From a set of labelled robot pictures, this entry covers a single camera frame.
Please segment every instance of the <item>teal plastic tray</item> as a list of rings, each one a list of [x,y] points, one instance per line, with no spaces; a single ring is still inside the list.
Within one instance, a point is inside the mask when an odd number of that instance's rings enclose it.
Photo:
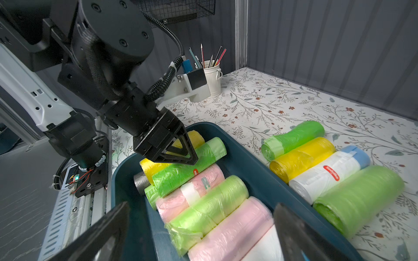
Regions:
[[[320,216],[303,198],[272,173],[242,145],[217,125],[200,122],[187,127],[198,131],[205,140],[219,137],[227,155],[217,164],[225,177],[236,175],[248,188],[250,196],[260,199],[271,211],[278,203],[285,203],[314,230],[352,260],[363,260],[354,247],[328,221]],[[135,188],[133,176],[142,171],[143,157],[133,154],[126,158],[112,176],[112,207],[127,201],[130,206],[129,231],[125,240],[122,260],[189,260],[177,256],[158,211],[151,208],[145,196]]]

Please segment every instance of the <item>red pencil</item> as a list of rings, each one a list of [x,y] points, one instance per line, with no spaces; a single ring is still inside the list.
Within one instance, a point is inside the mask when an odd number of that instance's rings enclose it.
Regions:
[[[202,49],[202,64],[203,64],[203,69],[205,68],[205,59],[203,58],[203,45],[202,43],[200,43],[200,48]]]
[[[216,65],[218,65],[220,62],[221,62],[221,59],[222,59],[222,57],[224,56],[224,54],[225,54],[225,52],[226,52],[227,50],[225,49],[223,52],[222,52],[222,54],[221,54],[221,57],[219,57],[219,60],[218,60],[218,62],[215,64],[215,66]]]

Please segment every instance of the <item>red wire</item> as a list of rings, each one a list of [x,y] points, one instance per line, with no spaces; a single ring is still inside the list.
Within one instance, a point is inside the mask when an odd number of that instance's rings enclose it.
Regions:
[[[79,188],[81,188],[82,187],[82,185],[84,185],[84,183],[86,183],[86,181],[89,179],[89,177],[90,177],[90,174],[87,176],[87,178],[86,178],[86,180],[74,191],[74,192],[71,192],[71,194],[74,194],[75,192],[77,192],[77,190],[79,189]]]
[[[89,174],[91,171],[93,170],[89,170],[86,173],[84,173],[84,175],[82,175],[80,178],[78,178],[78,180],[82,180],[87,174]],[[77,180],[73,180],[70,183],[68,183],[68,185],[73,184],[74,182],[77,182]]]

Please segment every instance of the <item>red label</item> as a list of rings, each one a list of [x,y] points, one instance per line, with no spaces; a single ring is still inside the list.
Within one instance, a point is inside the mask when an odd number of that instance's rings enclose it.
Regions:
[[[334,177],[334,179],[336,181],[339,181],[339,176],[338,176],[337,172],[335,172],[330,166],[324,166],[324,169],[326,171],[328,171],[331,174],[331,176]]]

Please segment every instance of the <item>table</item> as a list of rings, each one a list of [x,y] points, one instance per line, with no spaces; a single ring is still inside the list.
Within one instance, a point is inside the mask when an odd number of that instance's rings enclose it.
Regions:
[[[221,79],[222,93],[198,103],[183,99],[169,106],[186,125],[213,122],[260,161],[263,140],[286,133],[304,120],[320,122],[339,150],[363,149],[373,164],[386,166],[405,181],[397,200],[359,231],[350,242],[365,260],[417,260],[418,122],[356,104],[250,68]],[[132,136],[112,133],[112,168],[133,153]]]

